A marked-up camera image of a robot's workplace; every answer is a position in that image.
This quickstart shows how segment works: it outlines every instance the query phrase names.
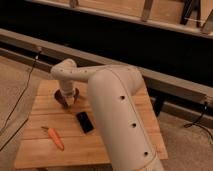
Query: black cable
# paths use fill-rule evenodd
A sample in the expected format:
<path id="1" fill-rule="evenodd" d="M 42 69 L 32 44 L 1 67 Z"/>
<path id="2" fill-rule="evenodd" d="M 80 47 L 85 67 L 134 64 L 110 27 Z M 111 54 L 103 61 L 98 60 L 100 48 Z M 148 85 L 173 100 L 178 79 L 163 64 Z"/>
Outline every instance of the black cable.
<path id="1" fill-rule="evenodd" d="M 184 127 L 189 128 L 189 127 L 195 125 L 196 123 L 198 123 L 203 118 L 203 116 L 207 112 L 207 110 L 208 110 L 208 103 L 205 102 L 204 103 L 204 111 L 201 113 L 201 115 L 197 119 L 195 119 L 193 122 L 185 124 Z"/>
<path id="2" fill-rule="evenodd" d="M 19 132 L 19 130 L 25 125 L 25 123 L 28 121 L 28 118 L 24 120 L 24 122 L 21 124 L 20 127 L 11 135 L 11 137 L 3 144 L 3 146 L 0 148 L 0 152 L 6 147 L 6 145 L 13 139 L 13 137 Z"/>
<path id="3" fill-rule="evenodd" d="M 32 74 L 32 72 L 33 72 L 33 69 L 35 68 L 35 64 L 36 64 L 36 62 L 37 62 L 37 59 L 38 59 L 40 53 L 41 53 L 41 52 L 39 52 L 39 53 L 36 55 L 35 59 L 34 59 L 33 65 L 32 65 L 32 67 L 31 67 L 31 70 L 30 70 L 29 75 L 28 75 L 27 84 L 26 84 L 25 88 L 23 89 L 23 91 L 21 92 L 21 94 L 20 94 L 18 100 L 16 101 L 16 103 L 15 103 L 13 109 L 11 110 L 10 114 L 7 116 L 7 119 L 5 120 L 4 126 L 3 126 L 3 127 L 1 128 L 1 130 L 0 130 L 0 136 L 4 133 L 4 130 L 5 130 L 5 128 L 7 127 L 7 123 L 8 123 L 8 121 L 9 121 L 10 117 L 12 116 L 12 114 L 13 114 L 14 110 L 16 109 L 16 107 L 17 107 L 19 101 L 21 100 L 22 96 L 24 95 L 25 91 L 27 90 L 27 88 L 28 88 L 28 86 L 29 86 L 31 74 Z"/>
<path id="4" fill-rule="evenodd" d="M 207 110 L 208 110 L 208 103 L 205 102 L 204 103 L 204 111 L 201 113 L 201 115 L 197 119 L 195 119 L 193 122 L 185 124 L 184 128 L 189 128 L 189 127 L 192 127 L 192 126 L 197 126 L 197 127 L 201 128 L 202 130 L 204 130 L 209 135 L 211 142 L 213 142 L 213 135 L 212 135 L 212 133 L 207 128 L 205 128 L 204 126 L 198 124 L 198 122 L 203 118 L 203 116 L 207 112 Z"/>

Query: concrete floor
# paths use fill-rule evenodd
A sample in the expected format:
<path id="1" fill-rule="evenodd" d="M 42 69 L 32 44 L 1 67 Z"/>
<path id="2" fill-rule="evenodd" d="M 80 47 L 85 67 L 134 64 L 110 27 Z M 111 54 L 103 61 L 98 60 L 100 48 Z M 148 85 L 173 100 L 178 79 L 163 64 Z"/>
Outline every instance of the concrete floor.
<path id="1" fill-rule="evenodd" d="M 30 67 L 8 60 L 0 56 L 0 126 L 11 111 L 20 92 L 25 86 L 27 72 Z M 28 90 L 17 106 L 5 133 L 0 136 L 0 146 L 29 115 L 37 87 L 42 79 L 51 79 L 49 74 L 35 69 Z M 158 118 L 162 135 L 169 154 L 168 160 L 163 160 L 165 170 L 168 171 L 212 171 L 213 146 L 208 136 L 199 128 L 182 127 L 185 120 L 167 113 L 161 113 Z M 0 152 L 0 171 L 15 171 L 13 162 L 19 147 L 23 129 Z M 89 167 L 49 168 L 52 171 L 108 171 L 109 165 Z"/>

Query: wooden table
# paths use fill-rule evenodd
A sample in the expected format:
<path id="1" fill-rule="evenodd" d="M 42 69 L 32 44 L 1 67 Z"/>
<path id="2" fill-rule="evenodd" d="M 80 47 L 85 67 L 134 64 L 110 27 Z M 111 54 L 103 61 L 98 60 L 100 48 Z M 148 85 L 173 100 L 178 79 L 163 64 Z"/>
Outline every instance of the wooden table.
<path id="1" fill-rule="evenodd" d="M 41 82 L 16 156 L 16 169 L 110 163 L 86 98 L 87 85 L 76 83 L 76 86 L 80 97 L 71 109 L 65 110 L 53 98 L 58 82 Z M 166 159 L 167 151 L 145 84 L 134 96 L 134 101 L 160 159 Z M 88 113 L 95 127 L 88 134 L 83 133 L 75 117 L 81 111 Z M 64 151 L 56 148 L 41 126 L 56 128 L 65 145 Z"/>

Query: black phone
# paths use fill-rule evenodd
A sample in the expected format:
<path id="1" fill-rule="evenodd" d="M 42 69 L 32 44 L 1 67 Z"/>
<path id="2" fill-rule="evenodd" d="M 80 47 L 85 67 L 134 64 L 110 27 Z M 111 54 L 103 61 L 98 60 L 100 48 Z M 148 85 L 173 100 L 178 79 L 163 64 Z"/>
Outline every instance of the black phone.
<path id="1" fill-rule="evenodd" d="M 76 114 L 76 117 L 83 129 L 84 133 L 87 133 L 94 129 L 92 122 L 90 121 L 86 112 L 80 112 Z"/>

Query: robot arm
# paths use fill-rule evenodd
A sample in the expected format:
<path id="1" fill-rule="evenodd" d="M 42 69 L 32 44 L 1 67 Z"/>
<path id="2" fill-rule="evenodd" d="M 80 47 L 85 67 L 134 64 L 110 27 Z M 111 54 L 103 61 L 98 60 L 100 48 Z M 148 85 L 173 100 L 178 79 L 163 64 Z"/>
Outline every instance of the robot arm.
<path id="1" fill-rule="evenodd" d="M 73 81 L 88 83 L 88 99 L 96 124 L 116 171 L 162 171 L 163 167 L 132 100 L 142 85 L 133 66 L 105 65 L 77 68 L 68 59 L 54 66 L 65 98 L 73 96 Z"/>

